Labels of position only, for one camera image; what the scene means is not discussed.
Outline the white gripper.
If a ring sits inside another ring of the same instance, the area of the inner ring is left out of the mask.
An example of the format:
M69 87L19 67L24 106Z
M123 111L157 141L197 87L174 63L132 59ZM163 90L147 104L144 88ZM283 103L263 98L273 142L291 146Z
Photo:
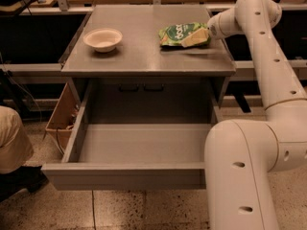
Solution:
M207 22L207 27L199 28L190 33L181 41L184 48L201 45L209 40L209 35L215 39L224 39L233 35L241 35L243 33L241 27L235 18L235 9L231 8L226 11L219 12L211 17Z

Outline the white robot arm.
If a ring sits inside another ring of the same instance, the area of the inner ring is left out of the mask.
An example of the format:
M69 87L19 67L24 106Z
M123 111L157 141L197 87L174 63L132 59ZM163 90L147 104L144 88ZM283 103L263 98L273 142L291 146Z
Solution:
M307 94L272 29L282 10L272 0L237 0L211 17L211 37L243 35L263 119L214 125L204 145L210 230L279 230L269 173L307 162Z

